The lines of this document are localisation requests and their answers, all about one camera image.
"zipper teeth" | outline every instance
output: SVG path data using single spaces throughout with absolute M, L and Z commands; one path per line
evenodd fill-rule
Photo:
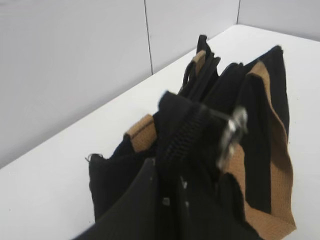
M 202 120 L 201 115 L 197 112 L 189 121 L 180 127 L 165 154 L 165 159 L 169 166 L 181 162 L 187 156 L 190 147 L 200 134 Z

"tan webbing strap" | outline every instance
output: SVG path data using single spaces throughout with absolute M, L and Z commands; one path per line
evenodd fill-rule
M 291 212 L 293 169 L 288 153 L 287 134 L 283 123 L 272 106 L 270 77 L 265 65 L 262 62 L 258 62 L 248 74 L 255 74 L 263 80 L 272 113 L 269 119 L 271 214 L 254 209 L 245 201 L 245 217 L 263 239 L 280 240 L 296 229 L 295 220 Z M 236 153 L 228 163 L 226 172 L 234 175 L 245 196 L 246 173 L 244 157 L 244 151 L 238 145 Z
M 195 75 L 198 76 L 200 70 L 206 62 L 206 52 L 204 50 L 199 51 L 192 59 L 195 62 Z
M 147 114 L 126 133 L 130 136 L 132 147 L 136 153 L 149 149 L 157 139 L 154 118 Z

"white surface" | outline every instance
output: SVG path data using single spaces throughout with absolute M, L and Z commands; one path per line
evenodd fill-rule
M 145 0 L 153 72 L 237 22 L 239 0 Z
M 239 24 L 320 41 L 319 0 L 241 0 Z
M 298 228 L 286 239 L 319 239 L 320 42 L 236 25 L 209 44 L 221 56 L 219 73 L 231 62 L 246 64 L 282 45 L 291 119 L 292 210 Z M 0 239 L 65 240 L 89 227 L 94 215 L 85 157 L 90 153 L 109 157 L 133 123 L 157 110 L 165 90 L 180 88 L 194 54 L 188 53 L 0 169 Z
M 143 0 L 0 0 L 0 46 L 0 168 L 151 75 Z

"black fabric bag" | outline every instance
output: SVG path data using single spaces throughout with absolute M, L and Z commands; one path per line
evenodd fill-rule
M 232 63 L 218 76 L 220 58 L 206 39 L 199 37 L 178 95 L 166 93 L 109 159 L 91 156 L 96 224 L 77 239 L 271 240 L 296 228 L 282 49 Z M 232 158 L 217 167 L 239 106 L 247 134 L 230 143 Z

